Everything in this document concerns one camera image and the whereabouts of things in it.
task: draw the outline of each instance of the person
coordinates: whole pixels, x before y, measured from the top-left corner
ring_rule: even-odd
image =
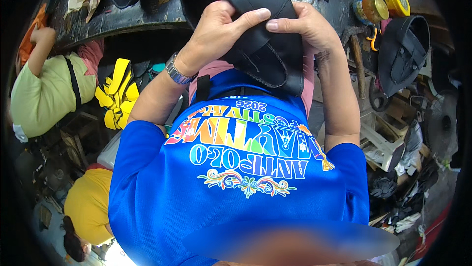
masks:
[[[112,170],[91,164],[69,189],[64,203],[64,248],[77,262],[90,254],[91,245],[113,238],[108,221],[108,194]]]
[[[98,63],[103,57],[103,40],[81,45],[77,53],[48,59],[55,38],[54,29],[38,29],[36,26],[30,38],[35,46],[23,68],[19,56],[17,58],[17,77],[9,101],[9,118],[16,138],[23,143],[28,142],[28,138],[44,134],[66,114],[89,102],[95,95]],[[71,73],[74,73],[77,84],[75,90]]]
[[[188,43],[134,104],[111,179],[109,221],[137,265],[213,265],[217,260],[183,245],[188,234],[213,225],[267,219],[368,224],[360,111],[343,46],[310,4],[293,5],[297,19],[267,21],[270,11],[262,8],[232,21],[229,2],[209,4]],[[269,32],[302,35],[301,97],[270,91],[218,60],[263,21]],[[323,95],[324,151],[307,127],[313,55]],[[210,75],[209,98],[198,101],[192,94],[194,79],[191,105],[166,139],[163,124],[196,74]]]

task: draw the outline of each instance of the metal watch band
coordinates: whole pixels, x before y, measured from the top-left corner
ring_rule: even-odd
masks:
[[[174,55],[172,55],[172,57],[170,57],[169,60],[166,62],[166,70],[170,78],[173,79],[174,82],[176,82],[177,84],[185,85],[194,80],[197,77],[197,74],[192,77],[187,77],[186,75],[181,74],[174,66],[174,61],[177,57],[177,54],[178,52],[175,52]]]

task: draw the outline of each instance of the fan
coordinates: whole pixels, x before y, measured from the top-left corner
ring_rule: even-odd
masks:
[[[457,151],[457,97],[449,92],[438,95],[426,112],[426,143],[439,161],[450,161]]]

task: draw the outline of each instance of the jar lid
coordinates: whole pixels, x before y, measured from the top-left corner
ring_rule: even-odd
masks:
[[[388,19],[388,8],[384,0],[374,0],[374,7],[382,19]]]

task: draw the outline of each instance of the ponytail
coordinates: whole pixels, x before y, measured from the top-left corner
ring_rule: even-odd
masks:
[[[86,259],[86,254],[82,250],[80,239],[75,235],[72,220],[69,216],[65,216],[62,222],[61,228],[66,231],[66,234],[64,235],[64,248],[66,249],[66,252],[75,261],[83,262]]]

